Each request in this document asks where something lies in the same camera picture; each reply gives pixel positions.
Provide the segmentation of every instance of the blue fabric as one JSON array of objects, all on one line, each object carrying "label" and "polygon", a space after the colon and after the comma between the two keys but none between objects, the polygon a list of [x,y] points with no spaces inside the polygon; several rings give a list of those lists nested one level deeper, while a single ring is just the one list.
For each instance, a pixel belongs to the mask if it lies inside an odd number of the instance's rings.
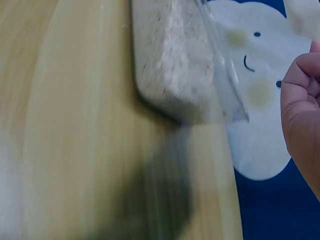
[{"label": "blue fabric", "polygon": [[[282,0],[237,0],[269,5]],[[235,170],[244,240],[319,240],[320,203],[291,159],[277,176],[254,181]]]}]

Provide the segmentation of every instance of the wooden surface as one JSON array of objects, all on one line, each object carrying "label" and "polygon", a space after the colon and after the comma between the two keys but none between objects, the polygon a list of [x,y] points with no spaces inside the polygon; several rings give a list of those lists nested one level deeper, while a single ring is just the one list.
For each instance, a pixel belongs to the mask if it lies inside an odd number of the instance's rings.
[{"label": "wooden surface", "polygon": [[137,101],[129,13],[0,0],[1,240],[242,239],[225,126]]}]

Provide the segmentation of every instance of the smiling mouth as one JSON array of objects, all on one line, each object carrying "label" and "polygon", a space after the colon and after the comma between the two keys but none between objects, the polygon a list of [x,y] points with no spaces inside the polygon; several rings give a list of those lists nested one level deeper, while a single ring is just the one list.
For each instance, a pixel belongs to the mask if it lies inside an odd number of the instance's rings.
[{"label": "smiling mouth", "polygon": [[248,65],[247,65],[247,55],[245,55],[243,58],[243,64],[244,64],[245,68],[248,69],[250,72],[253,72],[253,73],[255,72],[255,70],[253,68],[248,67]]}]

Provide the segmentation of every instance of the plastic wrapper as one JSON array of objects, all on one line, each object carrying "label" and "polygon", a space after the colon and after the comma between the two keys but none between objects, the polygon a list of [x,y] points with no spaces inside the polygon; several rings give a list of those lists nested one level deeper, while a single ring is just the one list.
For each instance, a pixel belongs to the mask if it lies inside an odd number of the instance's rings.
[{"label": "plastic wrapper", "polygon": [[132,0],[131,6],[135,82],[144,100],[186,124],[248,120],[206,1]]}]

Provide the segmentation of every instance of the white cloud print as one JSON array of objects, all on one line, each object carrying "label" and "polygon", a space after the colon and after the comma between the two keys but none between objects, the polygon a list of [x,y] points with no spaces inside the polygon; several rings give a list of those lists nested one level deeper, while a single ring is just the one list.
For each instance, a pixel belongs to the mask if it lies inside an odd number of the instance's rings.
[{"label": "white cloud print", "polygon": [[249,124],[227,125],[233,165],[249,179],[272,178],[290,160],[281,128],[280,81],[311,41],[263,3],[212,1],[209,6],[229,45],[250,116]]}]

